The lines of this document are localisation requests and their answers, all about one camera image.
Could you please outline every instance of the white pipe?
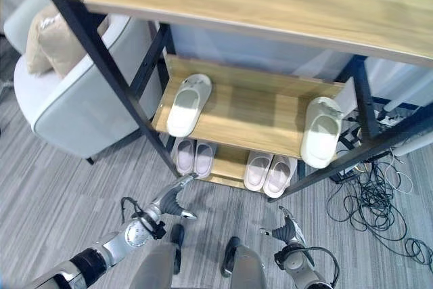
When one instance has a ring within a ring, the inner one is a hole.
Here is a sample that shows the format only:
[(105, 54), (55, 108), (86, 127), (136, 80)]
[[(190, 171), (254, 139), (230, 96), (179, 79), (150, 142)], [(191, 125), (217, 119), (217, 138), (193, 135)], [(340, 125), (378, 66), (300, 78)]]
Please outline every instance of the white pipe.
[(415, 95), (418, 91), (423, 89), (428, 83), (433, 81), (433, 70), (427, 71), (418, 81), (416, 81), (412, 86), (410, 86), (406, 91), (402, 92), (396, 99), (384, 106), (384, 110), (391, 112), (397, 106), (402, 104), (406, 99), (409, 99)]
[(433, 131), (425, 135), (422, 135), (421, 137), (409, 143), (406, 143), (405, 145), (398, 147), (397, 149), (394, 149), (392, 152), (394, 153), (395, 156), (399, 157), (407, 154), (408, 152), (413, 152), (416, 149), (420, 149), (422, 147), (428, 146), (431, 143), (433, 143)]
[[(380, 96), (383, 89), (387, 88), (391, 80), (400, 73), (410, 73), (413, 66), (401, 62), (393, 62), (385, 59), (367, 58), (365, 60), (372, 96)], [(340, 105), (346, 116), (357, 108), (357, 98), (353, 87), (353, 78), (344, 85), (343, 90), (336, 96), (335, 100)]]

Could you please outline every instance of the bottom shelf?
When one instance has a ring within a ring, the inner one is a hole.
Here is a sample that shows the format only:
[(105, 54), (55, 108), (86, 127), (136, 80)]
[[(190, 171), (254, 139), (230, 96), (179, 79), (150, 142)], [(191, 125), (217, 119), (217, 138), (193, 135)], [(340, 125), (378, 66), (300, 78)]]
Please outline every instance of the bottom shelf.
[(219, 145), (216, 152), (212, 173), (203, 181), (248, 190), (244, 185), (244, 173), (249, 150)]

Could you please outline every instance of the black metal frame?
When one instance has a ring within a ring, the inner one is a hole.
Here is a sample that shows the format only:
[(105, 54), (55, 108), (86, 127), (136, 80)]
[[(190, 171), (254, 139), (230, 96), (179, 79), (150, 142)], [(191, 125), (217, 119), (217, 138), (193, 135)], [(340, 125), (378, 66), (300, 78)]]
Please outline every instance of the black metal frame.
[(139, 94), (140, 92), (142, 93), (142, 90), (144, 90), (144, 87), (147, 85), (153, 68), (160, 59), (162, 49), (168, 46), (167, 50), (174, 51), (173, 42), (169, 40), (171, 38), (169, 26), (161, 26), (161, 29), (158, 31), (156, 38), (150, 46), (150, 50), (140, 65), (132, 87), (129, 87), (116, 65), (116, 62), (113, 60), (113, 57), (110, 55), (110, 52), (97, 33), (97, 27), (103, 20), (104, 15), (88, 12), (84, 3), (80, 0), (52, 1), (119, 100), (138, 124), (141, 132), (146, 135), (172, 173), (179, 176), (175, 164), (170, 157), (170, 152), (168, 152), (161, 142), (159, 134), (155, 131), (139, 105)]
[(378, 122), (374, 116), (373, 99), (370, 94), (367, 72), (365, 70), (365, 57), (355, 55), (339, 76), (339, 81), (346, 82), (351, 76), (354, 77), (363, 143), (361, 146), (354, 148), (344, 156), (333, 161), (328, 167), (319, 169), (289, 186), (279, 198), (269, 198), (268, 202), (278, 201), (322, 179), (334, 177), (338, 172), (360, 161), (368, 160), (372, 156), (381, 154), (389, 147), (428, 129), (433, 124), (433, 103), (431, 103), (424, 108), (420, 108), (396, 126), (379, 133)]
[[(119, 100), (139, 125), (141, 134), (146, 135), (173, 174), (179, 176), (175, 164), (170, 157), (170, 151), (175, 139), (169, 137), (166, 146), (164, 146), (159, 138), (158, 132), (155, 131), (139, 105), (139, 98), (155, 66), (158, 66), (163, 89), (165, 89), (168, 82), (169, 77), (165, 62), (162, 59), (162, 50), (165, 48), (168, 53), (175, 53), (170, 26), (161, 24), (158, 31), (153, 31), (154, 40), (131, 86), (129, 86), (97, 33), (97, 26), (104, 16), (88, 12), (87, 8), (80, 0), (53, 0), (53, 2), (118, 96)], [(433, 124), (433, 104), (430, 104), (425, 108), (420, 108), (415, 114), (406, 118), (393, 128), (379, 133), (373, 111), (373, 98), (371, 97), (367, 73), (365, 71), (365, 58), (366, 57), (360, 55), (354, 56), (339, 76), (339, 81), (342, 82), (346, 82), (351, 76), (354, 77), (363, 136), (362, 145), (333, 161), (328, 167), (315, 171), (306, 177), (304, 177), (304, 163), (299, 163), (298, 175), (300, 176), (300, 181), (288, 187), (280, 198), (269, 198), (269, 202), (280, 200), (326, 177), (331, 177), (362, 160), (367, 160), (372, 156), (378, 155), (390, 146), (408, 138), (408, 136), (427, 129)]]

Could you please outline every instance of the pair of slippers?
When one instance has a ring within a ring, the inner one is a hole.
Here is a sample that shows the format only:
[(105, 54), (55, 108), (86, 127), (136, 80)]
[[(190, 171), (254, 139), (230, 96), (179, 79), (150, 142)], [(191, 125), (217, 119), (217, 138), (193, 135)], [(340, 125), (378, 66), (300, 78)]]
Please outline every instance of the pair of slippers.
[(280, 197), (290, 185), (298, 162), (294, 158), (262, 152), (250, 152), (244, 174), (245, 187), (263, 192), (271, 198)]
[(334, 159), (344, 115), (328, 97), (313, 99), (306, 109), (300, 154), (306, 164), (323, 169)]
[(212, 171), (216, 150), (215, 143), (177, 138), (174, 145), (177, 171), (182, 175), (197, 173), (198, 179), (208, 177)]

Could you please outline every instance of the gray striped carpet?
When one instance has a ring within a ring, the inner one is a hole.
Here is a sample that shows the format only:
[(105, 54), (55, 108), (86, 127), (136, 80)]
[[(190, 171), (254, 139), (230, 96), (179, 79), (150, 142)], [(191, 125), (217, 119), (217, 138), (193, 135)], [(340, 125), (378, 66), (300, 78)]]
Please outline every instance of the gray striped carpet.
[[(94, 166), (55, 149), (31, 133), (11, 90), (0, 98), (0, 128), (0, 272), (7, 289), (21, 288), (116, 229), (122, 196), (145, 204), (174, 180), (143, 137), (108, 148), (95, 157)], [(398, 167), (412, 176), (415, 189), (410, 195), (396, 195), (409, 234), (431, 246), (432, 157), (433, 147), (404, 157), (406, 163)], [(338, 288), (433, 288), (427, 267), (389, 252), (371, 235), (326, 215), (327, 197), (336, 187), (322, 181), (279, 203), (294, 213), (310, 245), (335, 253), (342, 269)], [(262, 257), (268, 288), (293, 288), (290, 277), (273, 262), (282, 243), (258, 233), (259, 227), (282, 225), (278, 204), (267, 204), (257, 193), (203, 181), (191, 184), (180, 201), (199, 219), (164, 218), (168, 229), (176, 222), (186, 228), (181, 273), (174, 277), (173, 286), (228, 288), (229, 280), (219, 274), (219, 263), (228, 239), (239, 236)], [(337, 202), (332, 204), (332, 211), (341, 210)], [(150, 241), (93, 288), (128, 288), (140, 262), (156, 245)], [(332, 262), (321, 254), (313, 256), (318, 270), (330, 279)]]

